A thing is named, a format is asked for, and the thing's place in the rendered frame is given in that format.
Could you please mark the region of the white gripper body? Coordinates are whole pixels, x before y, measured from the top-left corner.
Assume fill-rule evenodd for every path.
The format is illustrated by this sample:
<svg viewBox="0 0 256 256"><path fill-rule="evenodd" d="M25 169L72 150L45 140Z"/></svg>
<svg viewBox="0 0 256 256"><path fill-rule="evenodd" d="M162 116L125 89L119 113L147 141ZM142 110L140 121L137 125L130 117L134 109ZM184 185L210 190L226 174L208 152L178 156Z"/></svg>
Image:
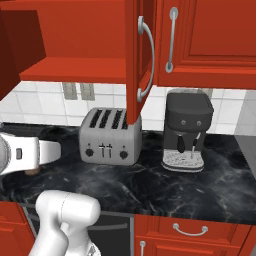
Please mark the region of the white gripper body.
<svg viewBox="0 0 256 256"><path fill-rule="evenodd" d="M61 157L61 145L53 141L39 141L40 164L47 164L58 160Z"/></svg>

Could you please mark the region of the red base cabinet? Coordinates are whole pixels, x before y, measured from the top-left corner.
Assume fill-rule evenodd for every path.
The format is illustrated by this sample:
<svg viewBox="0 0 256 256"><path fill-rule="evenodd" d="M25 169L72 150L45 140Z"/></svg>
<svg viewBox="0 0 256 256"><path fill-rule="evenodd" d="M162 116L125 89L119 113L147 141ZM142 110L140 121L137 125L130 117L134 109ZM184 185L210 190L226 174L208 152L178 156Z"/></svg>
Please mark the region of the red base cabinet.
<svg viewBox="0 0 256 256"><path fill-rule="evenodd" d="M28 256L34 241L23 209L0 201L0 256Z"/></svg>

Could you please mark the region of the dark red open cabinet door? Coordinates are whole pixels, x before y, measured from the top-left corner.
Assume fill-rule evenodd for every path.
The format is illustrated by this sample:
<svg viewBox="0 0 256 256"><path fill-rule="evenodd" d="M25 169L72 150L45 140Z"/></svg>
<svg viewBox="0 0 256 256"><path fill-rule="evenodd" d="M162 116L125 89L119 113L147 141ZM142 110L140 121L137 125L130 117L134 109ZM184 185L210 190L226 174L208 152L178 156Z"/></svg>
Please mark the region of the dark red open cabinet door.
<svg viewBox="0 0 256 256"><path fill-rule="evenodd" d="M0 7L0 100L45 56L37 12Z"/></svg>

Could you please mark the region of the red closed cabinet door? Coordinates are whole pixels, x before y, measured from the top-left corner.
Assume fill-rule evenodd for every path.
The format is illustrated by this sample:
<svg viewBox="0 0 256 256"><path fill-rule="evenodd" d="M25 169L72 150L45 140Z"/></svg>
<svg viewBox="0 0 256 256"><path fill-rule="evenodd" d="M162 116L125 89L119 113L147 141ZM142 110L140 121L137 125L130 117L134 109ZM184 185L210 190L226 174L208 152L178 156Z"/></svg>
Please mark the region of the red closed cabinet door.
<svg viewBox="0 0 256 256"><path fill-rule="evenodd" d="M178 18L167 73L172 7ZM158 0L156 49L159 86L256 89L256 0Z"/></svg>

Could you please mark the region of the silver four-slot toaster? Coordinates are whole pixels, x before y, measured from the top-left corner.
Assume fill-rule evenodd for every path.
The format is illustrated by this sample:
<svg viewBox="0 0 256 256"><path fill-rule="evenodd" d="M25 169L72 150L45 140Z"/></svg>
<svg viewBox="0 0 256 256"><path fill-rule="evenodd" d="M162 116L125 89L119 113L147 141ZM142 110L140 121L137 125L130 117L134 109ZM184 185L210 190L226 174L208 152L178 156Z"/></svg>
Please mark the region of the silver four-slot toaster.
<svg viewBox="0 0 256 256"><path fill-rule="evenodd" d="M128 125L125 108L93 108L79 128L80 156L84 162L134 165L142 148L142 119Z"/></svg>

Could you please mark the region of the black dishwasher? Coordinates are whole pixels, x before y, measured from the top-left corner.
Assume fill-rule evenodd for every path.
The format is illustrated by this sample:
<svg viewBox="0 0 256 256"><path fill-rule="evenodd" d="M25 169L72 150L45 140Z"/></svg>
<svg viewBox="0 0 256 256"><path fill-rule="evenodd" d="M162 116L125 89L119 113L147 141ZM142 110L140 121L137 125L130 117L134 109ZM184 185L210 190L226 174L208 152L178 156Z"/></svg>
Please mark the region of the black dishwasher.
<svg viewBox="0 0 256 256"><path fill-rule="evenodd" d="M72 207L64 213L42 210L32 204L22 204L32 226L36 240L29 256L134 256L134 218L129 215L101 212L94 206L94 214L84 208ZM127 223L128 228L92 231L90 226Z"/></svg>

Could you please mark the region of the dark grey coffee machine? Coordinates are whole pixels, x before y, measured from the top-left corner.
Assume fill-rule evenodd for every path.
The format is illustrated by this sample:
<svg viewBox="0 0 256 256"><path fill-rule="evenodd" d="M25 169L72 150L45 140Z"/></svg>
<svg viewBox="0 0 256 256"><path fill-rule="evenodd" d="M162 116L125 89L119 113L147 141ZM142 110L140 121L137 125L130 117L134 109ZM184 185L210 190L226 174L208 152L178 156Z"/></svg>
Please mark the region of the dark grey coffee machine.
<svg viewBox="0 0 256 256"><path fill-rule="evenodd" d="M203 91L172 89L168 92L163 132L165 169L188 173L204 169L201 152L213 112L211 101Z"/></svg>

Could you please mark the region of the red base cupboard door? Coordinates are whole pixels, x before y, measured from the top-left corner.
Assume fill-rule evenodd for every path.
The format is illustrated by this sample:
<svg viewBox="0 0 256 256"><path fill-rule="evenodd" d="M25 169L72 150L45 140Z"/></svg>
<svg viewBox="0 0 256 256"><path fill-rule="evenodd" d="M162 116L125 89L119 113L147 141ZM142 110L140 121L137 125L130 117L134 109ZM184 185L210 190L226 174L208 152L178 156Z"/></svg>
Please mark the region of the red base cupboard door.
<svg viewBox="0 0 256 256"><path fill-rule="evenodd" d="M141 236L134 238L134 256L140 256L140 241L145 241L144 256L238 256L239 247L161 240Z"/></svg>

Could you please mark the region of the red drawer front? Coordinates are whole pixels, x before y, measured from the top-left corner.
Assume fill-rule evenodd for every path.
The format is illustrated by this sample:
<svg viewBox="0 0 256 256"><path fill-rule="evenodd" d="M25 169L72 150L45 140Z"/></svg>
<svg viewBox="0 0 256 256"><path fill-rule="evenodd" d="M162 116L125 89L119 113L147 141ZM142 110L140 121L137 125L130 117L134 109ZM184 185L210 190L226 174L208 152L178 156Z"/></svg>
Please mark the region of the red drawer front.
<svg viewBox="0 0 256 256"><path fill-rule="evenodd" d="M138 236L241 247L250 225L136 214Z"/></svg>

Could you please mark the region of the grey wall outlet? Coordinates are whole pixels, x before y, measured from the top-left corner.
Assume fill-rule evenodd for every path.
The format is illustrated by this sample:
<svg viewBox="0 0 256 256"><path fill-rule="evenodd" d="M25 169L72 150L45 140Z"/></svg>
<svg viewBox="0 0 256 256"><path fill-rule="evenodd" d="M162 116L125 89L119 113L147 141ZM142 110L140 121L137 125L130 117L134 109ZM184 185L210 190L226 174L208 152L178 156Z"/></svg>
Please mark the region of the grey wall outlet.
<svg viewBox="0 0 256 256"><path fill-rule="evenodd" d="M77 91L76 84L73 82L63 82L62 88L64 92L64 98L66 100L76 100L77 99Z"/></svg>
<svg viewBox="0 0 256 256"><path fill-rule="evenodd" d="M81 98L83 100L94 101L94 85L92 83L81 83L80 84Z"/></svg>

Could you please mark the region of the red open wall cabinet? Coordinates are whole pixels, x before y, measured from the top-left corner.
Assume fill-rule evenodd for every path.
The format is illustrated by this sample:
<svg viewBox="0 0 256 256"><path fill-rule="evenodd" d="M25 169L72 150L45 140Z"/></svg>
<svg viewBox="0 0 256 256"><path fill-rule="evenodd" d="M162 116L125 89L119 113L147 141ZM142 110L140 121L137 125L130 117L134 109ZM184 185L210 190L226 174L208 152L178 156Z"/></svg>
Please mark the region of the red open wall cabinet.
<svg viewBox="0 0 256 256"><path fill-rule="evenodd" d="M4 10L35 10L46 56L21 81L123 83L125 0L0 0Z"/></svg>

